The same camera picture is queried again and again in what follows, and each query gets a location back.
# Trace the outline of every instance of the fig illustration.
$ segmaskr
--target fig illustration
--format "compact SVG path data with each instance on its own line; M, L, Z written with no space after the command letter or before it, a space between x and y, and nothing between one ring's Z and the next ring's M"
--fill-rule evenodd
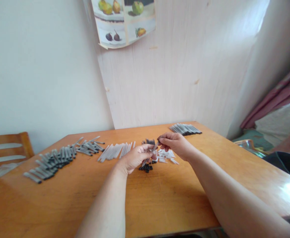
M135 15L141 15L144 10L143 3L138 1L133 2L132 10Z
M111 6L111 4L106 3L103 6L103 13L106 14L106 15L111 15L112 14L112 6Z
M114 2L113 2L113 12L114 13L120 13L120 10L121 10L120 4L116 0L114 0Z
M116 30L114 30L115 31L115 35L114 35L114 40L116 40L116 41L120 41L120 36L118 35L118 33L116 32Z
M141 37L146 34L146 30L144 28L135 29L136 37Z
M105 0L100 0L99 1L99 9L101 11L103 11L103 7L106 5L106 1Z
M107 34L105 35L105 37L106 37L106 39L107 39L108 41L112 41L112 35L111 35L111 33L107 33Z

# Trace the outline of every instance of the pink curtain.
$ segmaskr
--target pink curtain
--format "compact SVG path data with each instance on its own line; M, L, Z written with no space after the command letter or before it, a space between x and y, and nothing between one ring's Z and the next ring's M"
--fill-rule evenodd
M261 119L269 112L290 103L290 72L272 89L263 101L242 122L241 128L255 127L255 121Z

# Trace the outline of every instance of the hand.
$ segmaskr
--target hand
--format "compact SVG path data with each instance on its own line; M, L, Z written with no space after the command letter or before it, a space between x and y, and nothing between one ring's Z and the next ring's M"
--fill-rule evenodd
M165 149L166 152L172 149L184 161L187 161L198 152L198 150L179 133L166 132L158 137L157 140L159 141L158 145L161 145L161 149Z
M143 144L136 146L134 149L129 151L124 155L121 160L118 162L122 165L123 169L127 174L131 174L133 170L139 166L145 159L153 158L156 159L156 156L151 152L154 145Z

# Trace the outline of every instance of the wooden chair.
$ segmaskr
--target wooden chair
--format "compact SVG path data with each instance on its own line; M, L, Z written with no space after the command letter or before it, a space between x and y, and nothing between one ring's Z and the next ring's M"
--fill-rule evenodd
M0 166L3 164L9 164L9 163L19 163L23 160L27 160L34 156L27 132L0 136L0 145L9 144L9 143L17 143L17 144L20 144L20 146L18 147L18 145L15 145L17 147L0 149L0 157L11 156L11 155L21 155L21 156L25 156L26 158L3 161L3 162L0 162Z

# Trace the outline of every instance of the poster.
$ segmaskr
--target poster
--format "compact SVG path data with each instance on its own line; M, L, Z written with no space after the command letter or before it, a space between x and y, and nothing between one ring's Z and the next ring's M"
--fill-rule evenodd
M91 0L100 45L128 46L156 29L154 0Z

